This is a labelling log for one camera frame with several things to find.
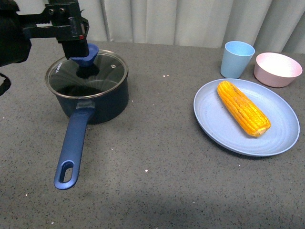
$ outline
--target saucepan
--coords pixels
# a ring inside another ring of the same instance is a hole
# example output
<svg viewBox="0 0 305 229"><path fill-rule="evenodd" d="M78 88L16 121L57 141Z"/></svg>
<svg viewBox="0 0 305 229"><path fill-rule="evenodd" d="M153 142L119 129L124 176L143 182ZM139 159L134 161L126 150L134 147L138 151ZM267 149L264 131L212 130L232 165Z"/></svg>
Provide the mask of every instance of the saucepan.
<svg viewBox="0 0 305 229"><path fill-rule="evenodd" d="M70 117L54 178L56 188L69 189L78 180L87 124L111 120L127 106L127 76L125 61L106 50L99 50L89 67L63 57L47 71L46 85ZM71 178L66 181L68 169Z"/></svg>

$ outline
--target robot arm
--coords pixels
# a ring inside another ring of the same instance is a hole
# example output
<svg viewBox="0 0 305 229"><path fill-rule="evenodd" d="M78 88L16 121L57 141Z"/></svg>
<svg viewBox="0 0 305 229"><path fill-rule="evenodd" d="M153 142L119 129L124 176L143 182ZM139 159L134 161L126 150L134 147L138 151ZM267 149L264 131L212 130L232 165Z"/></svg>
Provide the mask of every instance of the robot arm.
<svg viewBox="0 0 305 229"><path fill-rule="evenodd" d="M31 38L56 38L67 59L89 55L89 24L77 0L49 0L41 14L18 15L18 11L15 1L0 0L0 67L26 61ZM45 23L52 25L37 27Z"/></svg>

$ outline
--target glass lid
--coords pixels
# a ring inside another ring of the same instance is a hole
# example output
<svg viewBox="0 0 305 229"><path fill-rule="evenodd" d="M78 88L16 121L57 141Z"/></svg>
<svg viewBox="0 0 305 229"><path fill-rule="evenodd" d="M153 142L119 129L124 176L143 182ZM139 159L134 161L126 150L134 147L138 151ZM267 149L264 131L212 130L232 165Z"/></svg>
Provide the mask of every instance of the glass lid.
<svg viewBox="0 0 305 229"><path fill-rule="evenodd" d="M47 87L66 98L92 98L118 87L128 75L128 67L117 54L99 50L93 65L81 67L73 60L61 58L47 71Z"/></svg>

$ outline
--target light blue cup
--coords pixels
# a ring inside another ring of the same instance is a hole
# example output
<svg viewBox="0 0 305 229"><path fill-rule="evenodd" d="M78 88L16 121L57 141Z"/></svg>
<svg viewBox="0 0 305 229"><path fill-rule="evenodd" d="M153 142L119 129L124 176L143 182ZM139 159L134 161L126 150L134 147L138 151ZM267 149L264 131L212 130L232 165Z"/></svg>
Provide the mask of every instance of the light blue cup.
<svg viewBox="0 0 305 229"><path fill-rule="evenodd" d="M224 46L221 75L225 78L239 78L254 53L255 49L245 42L228 42Z"/></svg>

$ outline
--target corn on the cob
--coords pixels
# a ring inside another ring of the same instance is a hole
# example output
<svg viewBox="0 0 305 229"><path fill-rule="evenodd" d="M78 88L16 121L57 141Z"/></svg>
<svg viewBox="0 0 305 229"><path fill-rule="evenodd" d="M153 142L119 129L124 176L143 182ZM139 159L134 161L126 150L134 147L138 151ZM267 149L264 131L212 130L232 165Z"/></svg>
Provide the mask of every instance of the corn on the cob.
<svg viewBox="0 0 305 229"><path fill-rule="evenodd" d="M267 116L233 83L221 81L217 86L217 92L247 134L259 137L271 127Z"/></svg>

